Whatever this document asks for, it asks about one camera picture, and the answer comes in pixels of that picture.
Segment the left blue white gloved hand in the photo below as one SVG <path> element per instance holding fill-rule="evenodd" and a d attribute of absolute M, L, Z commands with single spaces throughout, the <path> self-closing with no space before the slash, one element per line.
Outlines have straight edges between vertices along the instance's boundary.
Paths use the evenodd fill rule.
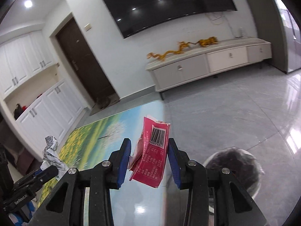
<path fill-rule="evenodd" d="M 21 215 L 19 212 L 9 213 L 10 220 L 16 226 L 28 225 L 24 217 L 26 217 L 28 220 L 31 220 L 35 214 L 36 208 L 32 202 L 28 202 L 21 208 L 21 211 L 24 213 L 24 215 Z"/>

